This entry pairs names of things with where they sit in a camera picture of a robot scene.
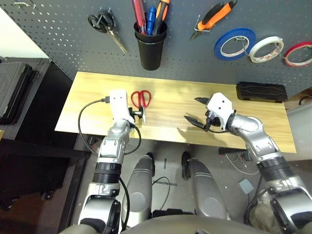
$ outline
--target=red scissors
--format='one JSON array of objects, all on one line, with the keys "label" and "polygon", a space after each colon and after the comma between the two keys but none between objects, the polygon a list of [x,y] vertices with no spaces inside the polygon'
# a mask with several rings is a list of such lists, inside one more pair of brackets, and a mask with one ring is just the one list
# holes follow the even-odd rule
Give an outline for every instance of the red scissors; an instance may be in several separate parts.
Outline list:
[{"label": "red scissors", "polygon": [[[137,94],[137,104],[136,102],[133,101],[133,97],[134,95]],[[148,98],[148,103],[146,104],[146,101],[145,101],[145,97],[144,97],[144,94],[148,94],[149,98]],[[146,125],[146,115],[145,115],[145,109],[148,107],[148,105],[150,104],[151,102],[151,99],[152,99],[152,95],[149,91],[147,90],[142,90],[142,91],[135,91],[131,94],[131,102],[132,104],[137,107],[138,109],[142,108],[143,109],[143,114],[142,114],[142,117],[143,117],[143,122],[144,122],[144,125]]]},{"label": "red scissors", "polygon": [[[133,100],[133,97],[134,95],[137,94],[137,103]],[[148,98],[148,103],[146,104],[146,101],[145,101],[145,97],[144,97],[144,94],[148,94],[149,98]],[[149,91],[147,90],[142,90],[142,91],[135,91],[131,94],[131,101],[132,101],[132,104],[137,107],[137,108],[140,108],[140,106],[142,106],[143,108],[147,108],[148,105],[150,104],[151,102],[151,99],[152,99],[152,95]]]}]

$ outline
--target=blue tape roll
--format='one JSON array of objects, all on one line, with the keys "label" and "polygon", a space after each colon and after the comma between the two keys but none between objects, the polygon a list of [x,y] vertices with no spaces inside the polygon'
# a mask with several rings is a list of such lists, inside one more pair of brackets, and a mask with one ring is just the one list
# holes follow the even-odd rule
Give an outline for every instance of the blue tape roll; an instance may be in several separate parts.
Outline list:
[{"label": "blue tape roll", "polygon": [[220,37],[214,46],[214,53],[219,59],[222,59],[225,61],[231,61],[231,60],[239,59],[239,58],[245,56],[245,52],[244,52],[243,48],[240,51],[237,51],[236,53],[232,53],[232,54],[227,54],[227,53],[224,53],[222,51],[223,45],[227,41],[229,41],[230,39],[235,38],[235,37],[243,37],[246,40],[248,40],[249,44],[246,48],[247,53],[250,52],[251,48],[256,43],[256,35],[251,29],[249,29],[249,28],[233,29],[233,30],[225,33],[222,37]]}]

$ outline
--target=tape roll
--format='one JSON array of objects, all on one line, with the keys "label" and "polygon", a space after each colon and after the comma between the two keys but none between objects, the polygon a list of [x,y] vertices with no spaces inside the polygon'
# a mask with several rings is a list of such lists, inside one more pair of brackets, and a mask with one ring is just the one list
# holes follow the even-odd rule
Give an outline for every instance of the tape roll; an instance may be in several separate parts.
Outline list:
[{"label": "tape roll", "polygon": [[[225,53],[222,51],[223,46],[230,40],[241,38],[245,39],[247,41],[245,45],[245,49],[242,48],[241,50],[235,52],[235,53]],[[245,56],[245,51],[247,53],[250,52],[250,49],[254,46],[256,42],[256,35],[255,33],[249,29],[249,28],[236,28],[233,29],[227,33],[225,33],[222,37],[219,38],[219,40],[216,42],[214,46],[214,53],[215,55],[222,60],[230,61],[239,59],[243,56]]]},{"label": "tape roll", "polygon": [[294,45],[293,47],[291,47],[288,51],[286,51],[284,57],[285,57],[285,62],[287,65],[292,66],[292,67],[302,67],[302,66],[307,66],[312,64],[312,57],[306,61],[303,62],[290,62],[288,60],[288,56],[294,52],[295,50],[301,49],[303,47],[309,47],[312,48],[312,41],[307,41],[307,42],[302,42],[299,43],[297,45]]},{"label": "tape roll", "polygon": [[[268,53],[265,56],[261,56],[261,57],[255,57],[254,55],[257,53],[258,50],[260,50],[262,47],[268,45],[268,44],[272,44],[275,43],[277,48],[274,49],[272,52]],[[250,50],[249,53],[249,57],[252,60],[252,62],[266,62],[269,61],[273,58],[275,58],[276,56],[278,56],[278,54],[283,50],[284,48],[284,42],[283,39],[277,36],[274,37],[268,37],[265,38],[261,41],[259,41],[256,45],[253,46],[253,48]]]}]

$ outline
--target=black scissors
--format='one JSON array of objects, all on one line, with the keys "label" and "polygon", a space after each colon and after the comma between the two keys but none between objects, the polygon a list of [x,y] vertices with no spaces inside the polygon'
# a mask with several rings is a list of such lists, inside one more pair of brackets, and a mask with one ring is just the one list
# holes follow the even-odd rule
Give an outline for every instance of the black scissors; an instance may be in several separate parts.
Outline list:
[{"label": "black scissors", "polygon": [[127,53],[126,48],[120,42],[113,32],[115,26],[114,19],[111,13],[100,10],[98,17],[94,15],[88,15],[89,24],[100,33],[108,33],[108,35],[114,40],[114,42],[119,46],[123,53]]}]

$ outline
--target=floor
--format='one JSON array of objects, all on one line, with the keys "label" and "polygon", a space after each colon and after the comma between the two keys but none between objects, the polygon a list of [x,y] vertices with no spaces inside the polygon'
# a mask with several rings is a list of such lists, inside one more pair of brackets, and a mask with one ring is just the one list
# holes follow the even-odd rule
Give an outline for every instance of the floor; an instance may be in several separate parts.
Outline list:
[{"label": "floor", "polygon": [[[127,147],[128,149],[132,149],[136,144],[137,139],[131,139]],[[77,140],[75,149],[84,149],[81,139]],[[259,174],[245,175],[237,171],[226,157],[218,155],[217,147],[142,140],[141,147],[135,153],[125,156],[121,177],[127,184],[138,160],[145,153],[152,152],[156,164],[156,174],[153,180],[161,176],[167,176],[171,183],[169,197],[163,209],[179,208],[192,212],[195,206],[192,198],[191,181],[185,181],[181,178],[180,160],[184,151],[189,151],[193,157],[198,158],[208,167],[219,186],[231,219],[242,222],[243,213],[248,203],[248,196],[243,193],[238,183],[247,178],[256,187]],[[235,160],[236,155],[229,155],[229,158]],[[73,223],[77,223],[78,221],[87,186],[92,180],[96,159],[97,156],[92,155],[87,162],[74,211]],[[239,169],[246,171],[240,160],[235,160],[233,163]],[[294,172],[302,177],[312,192],[312,161],[291,162],[291,165]],[[247,163],[247,168],[250,172],[256,170],[256,167],[249,163]],[[51,201],[41,201],[39,194],[27,195],[16,201],[10,211],[0,212],[0,234],[57,233],[62,207],[67,196],[73,170],[74,165],[70,165],[65,175],[63,187],[55,192]],[[165,183],[154,185],[152,210],[160,208],[167,194],[167,189],[168,185]],[[121,188],[120,194],[117,197],[119,201],[122,201],[123,194],[124,191]]]},{"label": "floor", "polygon": [[[132,149],[136,146],[137,139],[131,139],[127,146],[127,149]],[[191,181],[184,180],[181,177],[181,155],[184,151],[189,151],[192,157],[199,159],[203,162],[214,176],[216,183],[221,191],[225,205],[228,209],[232,220],[243,222],[243,213],[248,204],[248,195],[244,194],[239,187],[239,182],[243,179],[248,179],[250,183],[256,187],[259,181],[259,173],[255,175],[246,175],[237,171],[224,156],[218,155],[217,147],[191,145],[183,143],[173,143],[165,141],[154,140],[142,140],[140,148],[133,154],[127,155],[124,158],[122,165],[121,177],[127,184],[129,177],[132,173],[138,160],[147,152],[152,152],[155,157],[156,173],[153,180],[161,176],[169,178],[171,183],[171,189],[168,200],[164,206],[164,210],[167,208],[179,208],[184,211],[194,211],[194,201],[192,198]],[[231,160],[235,160],[236,154],[228,155]],[[92,155],[87,164],[83,183],[80,188],[79,198],[77,206],[74,212],[73,223],[77,223],[78,217],[81,211],[88,183],[92,180],[93,170],[95,167],[97,156]],[[240,170],[246,171],[240,160],[233,162]],[[257,168],[252,163],[246,162],[249,172],[257,171]],[[298,173],[308,188],[312,191],[312,163],[305,163],[302,167],[306,167],[307,171],[302,170],[297,163],[292,163],[292,169]],[[167,195],[167,184],[155,184],[153,187],[153,201],[152,210],[159,209]],[[117,199],[121,202],[123,199],[124,191],[120,190],[120,194]]]}]

